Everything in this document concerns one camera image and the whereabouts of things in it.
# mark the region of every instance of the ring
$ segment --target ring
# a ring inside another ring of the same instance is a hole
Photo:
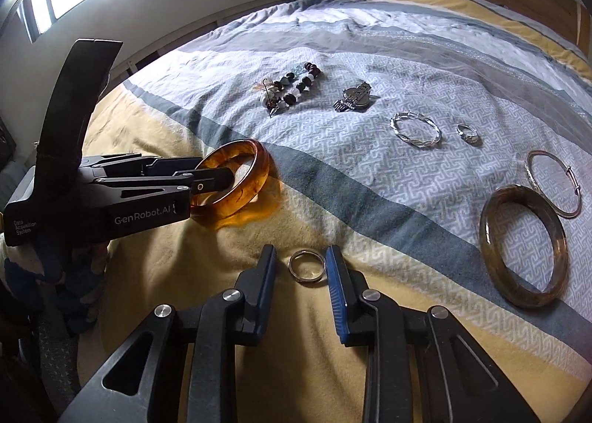
[[[195,169],[213,169],[241,154],[252,154],[253,164],[244,178],[220,199],[207,204],[200,204],[202,194],[196,194],[191,200],[192,217],[212,217],[223,219],[235,214],[261,191],[269,175],[269,153],[263,145],[254,139],[239,139],[220,146],[210,152]]]
[[[321,271],[321,274],[319,274],[318,276],[315,276],[314,278],[303,278],[301,276],[298,276],[298,274],[296,274],[296,272],[294,271],[294,268],[292,267],[292,265],[294,264],[294,261],[296,261],[297,258],[300,258],[304,254],[308,254],[310,256],[314,256],[316,259],[319,260],[319,262],[323,265],[323,271]],[[288,262],[288,269],[290,271],[290,274],[292,274],[292,276],[294,276],[294,279],[296,281],[298,281],[298,283],[316,283],[317,281],[321,281],[321,278],[327,272],[327,263],[325,262],[324,256],[322,254],[320,254],[318,251],[315,251],[315,250],[300,250],[300,251],[296,251],[296,253],[294,253],[290,257],[290,260]]]
[[[476,144],[479,142],[479,133],[468,124],[459,124],[457,126],[457,133],[463,141],[469,144]]]
[[[493,222],[504,203],[517,203],[530,209],[545,225],[553,245],[553,274],[545,290],[535,293],[512,276],[504,263],[493,232]],[[519,308],[540,308],[559,296],[568,272],[568,251],[565,231],[557,214],[536,191],[526,186],[512,185],[496,190],[485,203],[479,223],[479,245],[485,267],[501,296]]]
[[[567,174],[567,176],[569,176],[571,183],[574,185],[573,191],[574,191],[575,195],[578,197],[578,207],[575,209],[575,211],[572,211],[571,213],[568,213],[567,211],[563,211],[562,209],[559,209],[553,203],[553,201],[551,201],[548,197],[545,196],[541,187],[538,185],[537,181],[535,180],[535,176],[532,174],[532,167],[531,166],[532,166],[532,160],[534,159],[535,156],[548,156],[552,160],[557,161],[557,163],[559,163],[559,165],[561,166],[561,169],[563,169],[563,172],[565,174]],[[526,167],[526,175],[528,176],[528,181],[530,182],[532,189],[534,189],[537,193],[539,193],[544,198],[544,200],[547,201],[551,205],[551,207],[555,210],[555,212],[557,214],[559,214],[559,216],[564,217],[566,219],[571,219],[572,217],[576,217],[582,211],[582,192],[581,192],[581,188],[578,184],[578,181],[575,178],[574,172],[571,170],[571,166],[566,166],[565,164],[563,164],[563,161],[561,161],[557,156],[555,156],[554,154],[551,154],[550,152],[537,150],[537,151],[531,151],[528,153],[528,156],[526,157],[525,167]]]
[[[399,128],[397,126],[397,121],[400,121],[402,119],[418,119],[420,121],[423,121],[424,123],[427,123],[436,131],[436,136],[429,141],[420,141],[419,139],[411,139],[409,136],[405,136],[403,133],[401,133],[401,131],[399,130]],[[440,142],[440,140],[442,139],[442,131],[440,131],[440,128],[438,128],[437,124],[434,123],[434,121],[432,121],[430,118],[428,118],[427,116],[424,116],[421,113],[413,113],[411,111],[397,113],[391,118],[391,127],[392,127],[393,131],[395,132],[395,134],[397,136],[399,136],[399,139],[405,141],[406,143],[417,146],[418,148],[431,148],[432,146],[435,146],[436,144],[438,144]]]

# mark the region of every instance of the silver ring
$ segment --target silver ring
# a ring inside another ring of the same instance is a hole
[[[469,144],[476,144],[479,142],[479,133],[475,128],[470,127],[468,124],[459,124],[457,126],[457,133],[463,141]]]
[[[564,173],[569,177],[571,184],[574,185],[573,186],[573,191],[574,191],[573,193],[578,197],[578,207],[576,208],[575,211],[572,211],[571,213],[568,213],[567,211],[563,211],[562,209],[559,209],[553,203],[553,201],[551,201],[548,197],[545,196],[541,187],[538,185],[537,180],[535,180],[535,176],[532,174],[532,167],[531,166],[532,166],[532,160],[535,156],[548,156],[552,160],[557,161],[557,163],[559,163],[559,165],[561,166],[561,169],[563,169]],[[528,181],[531,184],[532,189],[534,189],[537,193],[539,193],[543,197],[543,199],[550,204],[550,206],[553,208],[553,210],[559,216],[564,217],[566,219],[571,219],[572,217],[576,217],[582,211],[581,187],[578,184],[578,180],[575,178],[574,172],[571,170],[571,166],[566,166],[565,164],[563,164],[563,161],[561,161],[557,156],[555,156],[554,154],[551,154],[550,152],[536,150],[536,151],[531,151],[528,153],[528,156],[526,157],[525,167],[526,167],[526,175],[528,176]]]
[[[423,121],[424,123],[429,124],[435,131],[436,136],[429,140],[429,141],[420,141],[419,139],[411,139],[409,136],[404,135],[401,133],[397,126],[397,121],[401,121],[402,119],[418,119]],[[406,143],[412,144],[417,146],[418,148],[431,148],[440,142],[442,139],[442,131],[438,128],[437,124],[434,123],[430,118],[424,116],[421,113],[413,113],[411,111],[405,111],[403,113],[397,113],[391,118],[391,127],[395,134],[399,137],[399,139],[405,141]]]
[[[309,254],[310,256],[314,256],[316,259],[319,260],[319,262],[323,265],[323,271],[321,271],[321,274],[319,274],[318,276],[315,276],[314,278],[303,278],[301,276],[298,276],[298,274],[296,274],[292,265],[294,264],[294,261],[296,261],[297,258],[300,258],[303,254]],[[298,283],[317,283],[318,281],[321,281],[321,278],[323,276],[325,276],[325,273],[327,272],[327,263],[325,263],[324,256],[322,254],[320,254],[318,251],[300,250],[300,251],[296,251],[296,253],[294,253],[290,257],[290,260],[288,262],[288,269],[290,271],[290,274],[292,274],[292,276],[294,276],[294,279],[296,281],[298,281]]]

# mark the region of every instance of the metal screw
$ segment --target metal screw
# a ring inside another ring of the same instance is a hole
[[[366,301],[377,301],[380,299],[380,292],[375,289],[365,289],[362,293],[362,298]]]
[[[446,319],[448,317],[448,310],[444,307],[431,308],[431,315],[437,319]]]
[[[240,293],[241,292],[238,289],[227,289],[222,293],[222,298],[224,298],[225,301],[236,301],[241,297]]]
[[[166,318],[171,314],[171,311],[173,311],[173,308],[171,308],[169,305],[158,305],[154,310],[154,314],[159,318]]]

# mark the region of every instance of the brown bangle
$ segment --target brown bangle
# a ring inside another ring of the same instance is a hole
[[[549,233],[553,243],[553,274],[542,293],[532,292],[518,283],[501,257],[492,225],[498,208],[504,203],[517,203],[527,207],[537,215]],[[536,191],[518,185],[496,190],[481,212],[479,243],[493,284],[510,303],[519,308],[540,308],[549,304],[561,293],[568,271],[565,231],[553,208]]]
[[[254,156],[253,164],[244,178],[229,193],[212,203],[200,204],[202,195],[195,195],[191,200],[192,217],[223,219],[236,213],[261,191],[269,175],[269,153],[254,139],[239,139],[220,146],[209,153],[195,169],[217,168],[241,154]]]

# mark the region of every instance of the jewelry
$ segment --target jewelry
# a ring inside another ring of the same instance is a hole
[[[265,77],[261,82],[258,82],[253,86],[253,89],[260,91],[260,101],[263,103],[269,113],[269,117],[276,114],[279,110],[279,96],[278,93],[282,91],[287,85],[292,84],[296,79],[296,75],[293,72],[288,72],[285,76],[282,76],[279,81],[272,81],[270,78]]]
[[[343,98],[337,99],[333,104],[333,109],[338,113],[347,111],[361,111],[370,104],[370,90],[372,87],[367,82],[363,82],[356,87],[350,87],[343,91]]]
[[[471,145],[479,142],[479,133],[468,124],[459,124],[457,126],[457,133],[463,141]]]
[[[419,139],[411,139],[409,136],[405,136],[403,133],[401,133],[401,131],[399,130],[399,128],[397,126],[397,121],[401,121],[402,119],[418,119],[420,121],[423,121],[424,123],[427,123],[436,131],[436,136],[429,141],[420,141]],[[421,113],[413,113],[411,111],[397,113],[391,118],[391,127],[392,127],[393,131],[395,132],[395,134],[399,137],[399,139],[405,141],[406,143],[417,146],[418,148],[431,148],[432,146],[435,146],[436,144],[438,144],[440,142],[440,140],[442,139],[442,131],[440,131],[440,128],[438,128],[437,124],[434,123],[434,121],[432,121],[430,118],[428,118],[427,116],[424,116]]]
[[[562,209],[559,209],[553,203],[553,201],[551,201],[548,197],[545,196],[541,187],[538,185],[537,180],[535,180],[535,176],[532,173],[532,160],[534,159],[535,156],[548,156],[552,160],[557,161],[557,163],[559,163],[559,165],[561,166],[561,169],[564,171],[564,173],[567,174],[567,176],[569,176],[571,183],[574,185],[573,186],[573,191],[574,191],[573,193],[578,197],[578,207],[575,209],[575,211],[572,211],[571,213],[568,213],[567,211],[563,211]],[[566,219],[571,219],[572,217],[576,217],[582,211],[581,188],[578,184],[577,179],[575,178],[574,172],[571,170],[571,166],[566,166],[563,163],[563,161],[561,161],[557,156],[555,156],[554,154],[551,154],[550,152],[537,150],[537,151],[531,151],[528,153],[528,156],[526,157],[526,161],[525,161],[525,167],[526,167],[526,175],[528,176],[528,181],[530,182],[532,189],[534,189],[537,193],[539,193],[543,197],[543,199],[550,204],[550,206],[555,210],[555,212],[557,214],[559,214],[559,216],[564,217]]]
[[[535,293],[512,276],[499,252],[493,221],[504,203],[517,203],[530,209],[545,225],[553,245],[553,274],[541,293]],[[568,272],[568,251],[565,231],[549,203],[536,191],[526,186],[512,185],[496,190],[485,203],[479,224],[479,244],[489,276],[501,296],[519,308],[540,308],[559,296]]]
[[[321,263],[321,265],[323,266],[323,271],[321,272],[321,274],[316,275],[315,277],[312,278],[303,278],[301,276],[299,276],[298,274],[296,274],[296,272],[294,271],[294,261],[297,258],[300,258],[301,256],[308,254],[310,256],[314,256],[316,259],[319,260],[319,262]],[[327,263],[325,262],[325,258],[322,254],[320,254],[318,251],[315,250],[300,250],[300,251],[296,251],[296,253],[294,253],[291,257],[290,260],[288,262],[288,269],[290,271],[290,274],[292,276],[294,276],[294,279],[296,281],[298,281],[298,283],[317,283],[318,281],[321,281],[321,279],[323,278],[323,276],[325,275],[325,273],[327,272]]]
[[[294,106],[298,102],[298,98],[304,93],[304,90],[307,87],[310,87],[313,84],[313,81],[321,75],[321,70],[316,64],[311,62],[305,62],[304,69],[306,69],[308,73],[300,79],[300,82],[296,84],[295,87],[288,90],[283,96],[283,102],[288,106]]]
[[[286,104],[286,107],[295,105],[298,102],[298,98],[304,93],[304,90],[306,90],[307,87],[310,87],[315,78],[319,77],[321,74],[321,70],[316,64],[311,62],[305,62],[302,67],[307,72],[294,88],[286,92],[283,98],[279,96],[279,93],[286,89],[286,87],[292,84],[296,79],[296,75],[293,71],[287,73],[280,78],[279,81],[272,81],[270,78],[266,77],[253,86],[253,89],[261,92],[260,100],[265,108],[267,108],[269,117],[279,111],[279,102],[282,100]]]
[[[210,152],[195,169],[217,168],[241,154],[252,154],[253,163],[244,178],[220,199],[201,204],[201,194],[191,200],[192,217],[223,219],[236,213],[261,191],[269,175],[270,156],[263,145],[254,139],[239,139]]]

